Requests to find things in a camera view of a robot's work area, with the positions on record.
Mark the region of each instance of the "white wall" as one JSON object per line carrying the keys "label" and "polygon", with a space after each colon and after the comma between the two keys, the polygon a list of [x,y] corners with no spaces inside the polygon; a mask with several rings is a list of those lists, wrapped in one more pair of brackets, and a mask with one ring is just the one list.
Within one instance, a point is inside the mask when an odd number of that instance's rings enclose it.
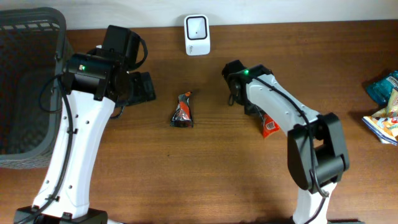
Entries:
{"label": "white wall", "polygon": [[202,13],[210,25],[398,19],[398,0],[0,0],[0,10],[50,6],[69,29],[182,26]]}

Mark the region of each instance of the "table surface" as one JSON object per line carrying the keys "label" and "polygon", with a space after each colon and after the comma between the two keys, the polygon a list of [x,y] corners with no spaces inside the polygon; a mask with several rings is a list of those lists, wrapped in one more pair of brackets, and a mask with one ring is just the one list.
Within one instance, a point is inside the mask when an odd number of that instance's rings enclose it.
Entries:
{"label": "table surface", "polygon": [[[212,26],[209,55],[185,53],[183,27],[134,29],[149,56],[157,99],[108,122],[91,178],[90,207],[126,223],[238,223],[290,217],[297,186],[282,131],[263,139],[259,120],[228,106],[221,70],[263,64],[305,105],[343,123],[351,168],[328,218],[395,223],[398,148],[381,144],[361,118],[377,109],[363,86],[398,68],[398,21]],[[71,30],[76,52],[105,30]],[[171,128],[177,96],[192,91],[195,127]],[[0,223],[32,203],[46,169],[0,169]]]}

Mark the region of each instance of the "plastic crate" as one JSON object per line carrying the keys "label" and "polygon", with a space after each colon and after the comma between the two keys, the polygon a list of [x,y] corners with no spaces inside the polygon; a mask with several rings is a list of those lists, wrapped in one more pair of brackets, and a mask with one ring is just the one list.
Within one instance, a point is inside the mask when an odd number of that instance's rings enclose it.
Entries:
{"label": "plastic crate", "polygon": [[[0,11],[0,167],[46,167],[51,160],[61,114],[40,110],[39,93],[73,53],[65,31],[56,9]],[[51,85],[41,102],[49,110],[62,106]]]}

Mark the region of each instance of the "red packet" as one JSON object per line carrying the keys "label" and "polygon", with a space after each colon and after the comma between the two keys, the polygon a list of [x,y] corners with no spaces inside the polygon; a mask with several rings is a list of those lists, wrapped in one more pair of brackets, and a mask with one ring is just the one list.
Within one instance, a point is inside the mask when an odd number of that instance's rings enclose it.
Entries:
{"label": "red packet", "polygon": [[264,139],[272,133],[279,131],[279,125],[268,115],[264,115],[264,122],[262,124],[262,137]]}

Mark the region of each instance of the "candy wrapper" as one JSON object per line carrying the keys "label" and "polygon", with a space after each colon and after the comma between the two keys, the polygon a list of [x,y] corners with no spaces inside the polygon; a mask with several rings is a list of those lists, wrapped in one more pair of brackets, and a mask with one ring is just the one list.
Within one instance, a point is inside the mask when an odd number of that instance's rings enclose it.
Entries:
{"label": "candy wrapper", "polygon": [[178,96],[178,106],[175,110],[170,126],[178,128],[193,128],[191,109],[189,108],[189,96],[192,92],[186,92]]}
{"label": "candy wrapper", "polygon": [[262,137],[265,139],[279,129],[279,125],[268,114],[265,114],[262,122]]}
{"label": "candy wrapper", "polygon": [[393,89],[386,108],[372,116],[362,118],[366,126],[372,130],[384,144],[397,145],[398,136],[398,90]]}

